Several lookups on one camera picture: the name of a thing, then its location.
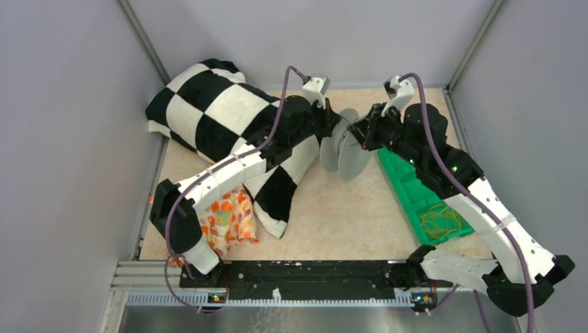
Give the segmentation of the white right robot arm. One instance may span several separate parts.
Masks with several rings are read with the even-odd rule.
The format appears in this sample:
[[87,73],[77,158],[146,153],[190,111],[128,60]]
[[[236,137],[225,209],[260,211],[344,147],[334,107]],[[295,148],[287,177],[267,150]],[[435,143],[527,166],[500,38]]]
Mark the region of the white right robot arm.
[[492,259],[474,259],[422,245],[407,260],[416,286],[430,280],[459,284],[487,295],[502,311],[524,316],[543,305],[575,264],[535,241],[497,198],[482,169],[447,142],[448,121],[432,105],[385,111],[376,103],[348,126],[360,148],[385,149],[414,167],[417,179],[479,234]]

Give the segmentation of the grey plastic cable spool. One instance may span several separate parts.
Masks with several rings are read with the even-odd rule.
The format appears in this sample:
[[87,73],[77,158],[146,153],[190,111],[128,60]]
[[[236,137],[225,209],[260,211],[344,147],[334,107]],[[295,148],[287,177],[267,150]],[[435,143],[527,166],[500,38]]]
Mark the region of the grey plastic cable spool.
[[373,153],[364,151],[356,139],[347,131],[348,125],[359,120],[354,108],[346,108],[339,113],[340,123],[334,128],[331,137],[325,137],[320,144],[320,162],[327,172],[339,172],[343,180],[351,181],[365,170]]

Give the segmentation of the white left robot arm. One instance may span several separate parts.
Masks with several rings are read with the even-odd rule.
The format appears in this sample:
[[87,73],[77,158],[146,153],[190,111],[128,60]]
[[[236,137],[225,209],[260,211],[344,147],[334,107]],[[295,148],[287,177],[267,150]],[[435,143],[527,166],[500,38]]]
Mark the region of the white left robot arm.
[[255,132],[233,153],[184,182],[160,182],[150,221],[163,236],[169,255],[183,259],[188,274],[196,272],[206,287],[217,285],[223,275],[221,259],[205,239],[198,217],[234,187],[283,165],[308,139],[321,143],[332,137],[340,123],[329,101],[310,103],[290,96],[280,103],[271,126]]

